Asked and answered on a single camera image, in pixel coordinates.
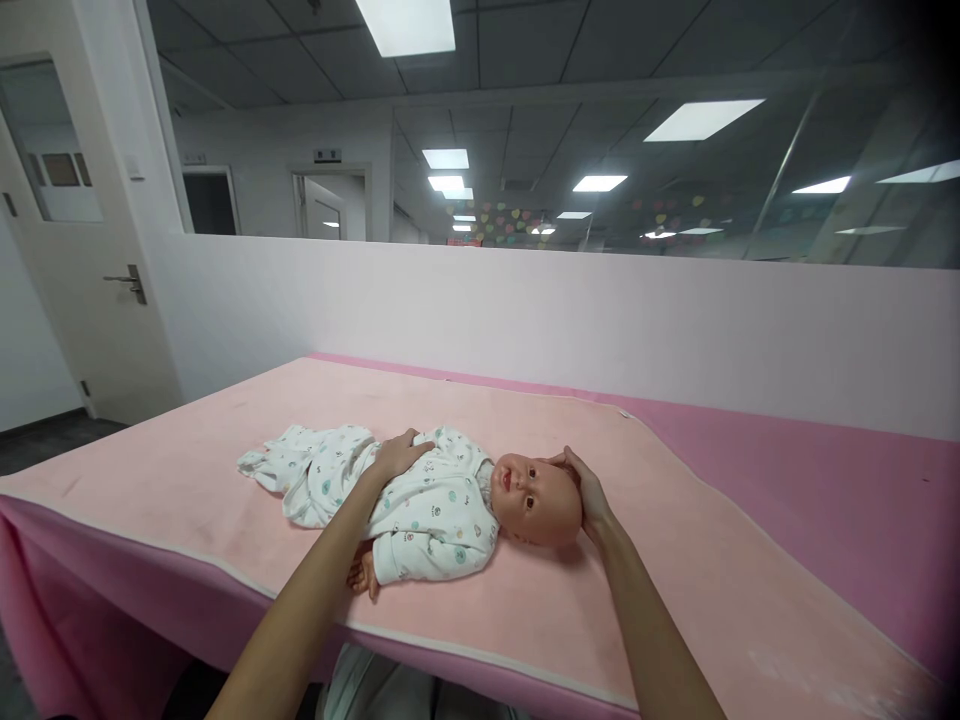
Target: baby doll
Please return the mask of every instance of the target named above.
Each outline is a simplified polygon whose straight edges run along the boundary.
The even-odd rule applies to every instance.
[[[564,470],[515,454],[494,464],[447,426],[417,435],[413,444],[428,441],[436,448],[387,484],[370,515],[365,537],[373,543],[362,567],[375,572],[377,584],[477,572],[501,530],[537,545],[574,541],[580,493]],[[282,492],[283,514],[311,528],[326,527],[380,449],[373,434],[356,425],[321,431],[292,425],[265,445],[266,453],[248,452],[237,461],[240,472]]]

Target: doorway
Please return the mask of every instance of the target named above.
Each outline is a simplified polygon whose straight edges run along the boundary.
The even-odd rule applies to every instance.
[[[294,172],[293,182],[300,237],[366,242],[371,198],[365,170]]]
[[[184,168],[183,184],[195,233],[240,234],[240,217],[229,165]]]

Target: onesie sleeve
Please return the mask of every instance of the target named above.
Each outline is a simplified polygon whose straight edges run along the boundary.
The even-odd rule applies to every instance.
[[[482,570],[491,552],[442,543],[429,533],[384,533],[373,543],[373,569],[381,585],[397,580],[453,580]]]

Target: doll hand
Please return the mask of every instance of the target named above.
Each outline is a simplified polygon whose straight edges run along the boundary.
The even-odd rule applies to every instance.
[[[559,455],[546,458],[544,462],[568,471],[572,470],[574,477],[579,478],[577,486],[580,488],[580,500],[583,502],[583,530],[587,533],[587,537],[596,543],[599,528],[613,517],[607,496],[600,485],[600,478],[569,446],[564,447]]]
[[[350,572],[347,573],[347,586],[353,590],[354,595],[369,592],[370,599],[373,602],[377,601],[380,595],[380,583],[377,582],[377,574],[373,571],[372,550],[368,550],[359,559],[354,560]]]

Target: human hand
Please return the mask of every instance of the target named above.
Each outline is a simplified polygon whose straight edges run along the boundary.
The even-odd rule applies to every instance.
[[[350,572],[347,573],[347,587],[353,590],[354,595],[369,592],[370,599],[373,602],[377,601],[380,595],[380,583],[377,582],[377,574],[373,571],[372,550],[358,553],[353,565],[350,566]]]
[[[410,428],[403,435],[385,441],[377,453],[377,459],[369,470],[377,473],[377,477],[384,484],[393,480],[397,475],[403,475],[421,455],[436,447],[432,442],[425,442],[414,447],[413,438],[416,436],[417,431]]]
[[[613,511],[607,502],[607,496],[600,485],[600,478],[587,464],[580,459],[570,446],[563,448],[563,452],[552,458],[545,458],[544,462],[572,471],[578,479],[580,500],[583,503],[583,530],[594,544],[599,541],[599,532],[613,518]]]

